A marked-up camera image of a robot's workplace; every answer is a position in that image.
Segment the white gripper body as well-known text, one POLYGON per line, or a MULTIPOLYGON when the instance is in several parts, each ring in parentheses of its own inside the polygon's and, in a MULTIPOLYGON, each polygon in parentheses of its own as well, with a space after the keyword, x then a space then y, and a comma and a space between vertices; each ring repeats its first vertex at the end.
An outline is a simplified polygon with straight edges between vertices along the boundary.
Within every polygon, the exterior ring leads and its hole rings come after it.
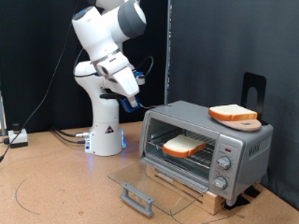
POLYGON ((133 101, 139 93, 138 84, 129 67, 124 67, 115 74, 109 75, 106 79, 106 87, 125 96, 129 101, 133 101))

